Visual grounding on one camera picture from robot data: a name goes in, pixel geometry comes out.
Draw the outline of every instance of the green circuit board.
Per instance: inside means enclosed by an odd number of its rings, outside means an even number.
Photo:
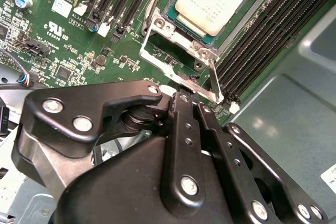
[[[150,0],[142,1],[133,23],[116,44],[111,42],[111,36],[107,35],[104,38],[86,28],[86,15],[80,16],[74,12],[75,1],[33,0],[31,8],[21,9],[15,5],[14,0],[0,0],[0,23],[8,28],[6,38],[0,39],[0,46],[17,56],[29,72],[38,76],[39,82],[48,87],[130,80],[150,80],[156,84],[167,84],[170,81],[159,69],[139,57],[144,40],[141,27],[145,9]],[[169,1],[160,0],[158,8],[164,9]],[[255,1],[244,0],[244,4],[217,39],[215,47],[222,44]],[[255,13],[261,12],[264,7],[261,5]],[[243,34],[246,29],[246,27],[242,28],[240,34]],[[51,49],[50,55],[41,59],[13,46],[13,41],[22,32],[48,46]],[[240,36],[237,35],[231,45],[238,41]],[[108,49],[109,53],[106,56],[106,62],[100,66],[95,62],[103,49]],[[175,72],[186,76],[197,76],[200,85],[204,85],[209,79],[207,69],[202,72],[195,71],[194,59],[178,46],[168,44],[159,35],[150,37],[146,49],[161,61],[165,61],[167,57],[171,58],[170,64]],[[15,68],[4,56],[0,58],[0,62]],[[226,107],[206,100],[204,102],[214,109],[219,122],[224,122],[230,115]]]

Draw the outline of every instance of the integrated circuit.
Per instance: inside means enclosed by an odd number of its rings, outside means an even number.
[[[0,39],[5,40],[7,37],[9,29],[5,27],[3,24],[0,24]]]
[[[63,66],[59,66],[56,76],[63,79],[63,80],[69,80],[70,76],[71,76],[72,72],[69,69],[66,69]]]
[[[167,17],[181,29],[211,44],[244,0],[176,0]]]

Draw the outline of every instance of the black plastic bracket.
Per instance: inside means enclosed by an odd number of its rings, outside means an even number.
[[[148,81],[37,90],[26,97],[20,124],[27,133],[59,153],[80,158],[92,152],[99,138],[100,142],[111,140],[107,133],[113,132],[124,110],[135,105],[155,105],[161,99],[161,91]],[[63,110],[46,111],[43,104],[47,100],[61,103]],[[90,120],[90,130],[84,132],[74,127],[74,119],[79,116]]]
[[[188,94],[175,93],[166,126],[161,199],[171,213],[187,217],[195,214],[205,200],[200,128]]]

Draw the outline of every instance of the motherboard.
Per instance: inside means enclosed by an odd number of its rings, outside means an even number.
[[[27,88],[178,83],[198,93],[223,123],[334,4],[0,0],[0,47],[29,72],[29,80],[18,73]],[[5,54],[0,63],[19,70]]]

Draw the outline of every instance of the gray metal panel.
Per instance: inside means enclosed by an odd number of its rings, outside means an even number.
[[[320,178],[336,164],[336,5],[232,119],[336,223],[336,194]]]

